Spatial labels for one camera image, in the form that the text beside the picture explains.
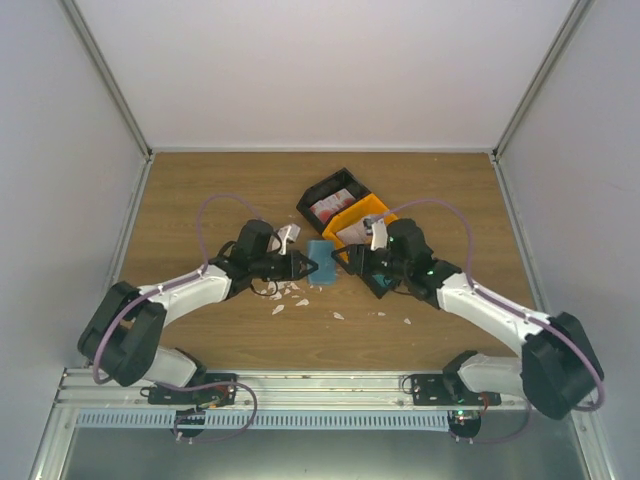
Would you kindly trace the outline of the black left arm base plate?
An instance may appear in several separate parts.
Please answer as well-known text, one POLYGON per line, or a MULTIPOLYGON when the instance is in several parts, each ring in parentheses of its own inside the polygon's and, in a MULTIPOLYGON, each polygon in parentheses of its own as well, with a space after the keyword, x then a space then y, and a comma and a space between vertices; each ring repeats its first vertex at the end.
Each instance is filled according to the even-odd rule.
POLYGON ((210 407, 225 407, 235 402, 235 386, 238 376, 233 373, 200 373, 187 386, 216 383, 216 386, 194 391, 177 391, 166 386, 152 384, 140 389, 140 394, 150 405, 176 406, 176 417, 180 418, 177 433, 183 438, 193 439, 204 432, 204 412, 210 407))

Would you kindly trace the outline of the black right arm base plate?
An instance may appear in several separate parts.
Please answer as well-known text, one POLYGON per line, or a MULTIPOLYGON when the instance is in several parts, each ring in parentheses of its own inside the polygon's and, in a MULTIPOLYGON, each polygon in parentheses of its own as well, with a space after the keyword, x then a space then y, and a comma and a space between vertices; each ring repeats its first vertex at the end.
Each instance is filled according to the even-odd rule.
POLYGON ((499 394, 472 392, 456 374, 412 374, 400 388, 414 406, 446 407, 449 433, 456 440, 474 440, 488 409, 502 404, 499 394))

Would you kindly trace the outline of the teal leather card holder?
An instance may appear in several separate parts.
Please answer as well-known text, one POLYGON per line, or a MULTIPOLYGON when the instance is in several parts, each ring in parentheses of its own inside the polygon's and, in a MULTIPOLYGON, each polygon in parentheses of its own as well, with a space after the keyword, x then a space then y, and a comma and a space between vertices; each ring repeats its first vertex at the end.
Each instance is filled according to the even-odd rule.
POLYGON ((336 262, 331 256, 333 251, 334 244, 329 240, 308 241, 307 257, 318 265, 318 268, 308 276, 310 285, 329 286, 336 282, 336 262))

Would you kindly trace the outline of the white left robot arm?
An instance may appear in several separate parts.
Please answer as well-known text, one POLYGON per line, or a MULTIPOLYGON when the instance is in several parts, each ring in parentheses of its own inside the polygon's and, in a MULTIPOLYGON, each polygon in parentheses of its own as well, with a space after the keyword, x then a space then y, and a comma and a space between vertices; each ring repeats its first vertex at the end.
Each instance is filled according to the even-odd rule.
POLYGON ((314 260, 291 248, 298 233, 295 225, 275 230, 265 221, 250 220, 237 239, 190 273, 141 287, 125 281, 111 286, 78 341, 79 352, 92 363, 94 382, 127 387, 146 380, 171 386, 185 404, 201 400, 206 391, 201 365, 178 349, 162 347, 163 330, 204 306, 252 289, 256 279, 279 284, 317 271, 314 260))

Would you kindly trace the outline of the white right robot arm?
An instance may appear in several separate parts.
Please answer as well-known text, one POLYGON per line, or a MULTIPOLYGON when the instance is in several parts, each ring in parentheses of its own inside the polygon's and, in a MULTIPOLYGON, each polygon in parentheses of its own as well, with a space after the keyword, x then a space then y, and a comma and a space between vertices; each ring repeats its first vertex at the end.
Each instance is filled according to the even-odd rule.
POLYGON ((470 322, 513 353, 458 355, 443 371, 447 400, 464 405, 481 393, 517 396, 555 420, 602 406, 604 372, 575 316, 532 310, 482 286, 469 272, 436 258, 411 219, 367 225, 370 243, 332 254, 346 272, 401 284, 413 298, 470 322))

